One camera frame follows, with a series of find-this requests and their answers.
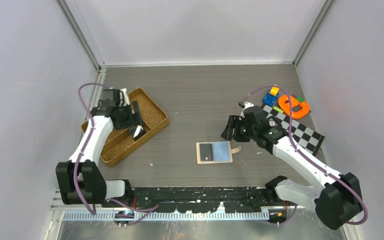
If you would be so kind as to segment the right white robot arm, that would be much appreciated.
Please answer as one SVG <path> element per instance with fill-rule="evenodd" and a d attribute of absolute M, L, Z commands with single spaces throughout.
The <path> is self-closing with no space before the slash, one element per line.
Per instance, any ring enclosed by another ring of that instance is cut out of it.
<path fill-rule="evenodd" d="M 309 183 L 306 186 L 285 176 L 277 176 L 265 185 L 268 203 L 279 205 L 288 201 L 301 205 L 315 212 L 319 220 L 332 230 L 344 224 L 353 225 L 352 219 L 360 213 L 363 213 L 363 218 L 357 223 L 367 220 L 368 209 L 362 198 L 360 181 L 354 174 L 342 174 L 318 160 L 262 107 L 250 102 L 242 106 L 240 115 L 228 117 L 221 138 L 238 143 L 255 142 L 258 147 L 291 166 Z"/>

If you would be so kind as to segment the black credit card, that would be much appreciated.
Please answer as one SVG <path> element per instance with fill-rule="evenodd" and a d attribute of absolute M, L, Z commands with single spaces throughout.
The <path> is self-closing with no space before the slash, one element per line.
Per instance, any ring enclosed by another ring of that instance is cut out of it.
<path fill-rule="evenodd" d="M 212 162 L 213 161 L 213 150 L 211 143 L 201 143 L 199 145 L 199 154 L 201 162 Z"/>

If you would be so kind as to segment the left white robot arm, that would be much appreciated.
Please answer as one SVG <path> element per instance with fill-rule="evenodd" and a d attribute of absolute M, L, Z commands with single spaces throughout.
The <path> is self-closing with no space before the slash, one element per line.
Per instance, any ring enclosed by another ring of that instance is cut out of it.
<path fill-rule="evenodd" d="M 114 198 L 121 207 L 133 202 L 128 180 L 105 180 L 98 168 L 107 137 L 113 130 L 127 130 L 136 141 L 145 134 L 139 103 L 124 106 L 113 102 L 96 106 L 77 149 L 68 161 L 55 168 L 59 191 L 65 205 L 102 204 Z"/>

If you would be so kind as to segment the beige card holder wallet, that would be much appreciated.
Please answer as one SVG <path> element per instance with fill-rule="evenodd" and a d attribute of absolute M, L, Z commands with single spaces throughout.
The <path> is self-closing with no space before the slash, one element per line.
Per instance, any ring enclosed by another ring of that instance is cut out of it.
<path fill-rule="evenodd" d="M 212 144 L 212 157 L 213 161 L 211 162 L 201 162 L 200 161 L 200 144 L 210 143 Z M 196 161 L 199 165 L 205 164 L 221 164 L 221 163 L 232 163 L 233 155 L 242 150 L 241 146 L 236 148 L 231 147 L 230 141 L 214 141 L 214 142 L 197 142 L 196 144 Z"/>

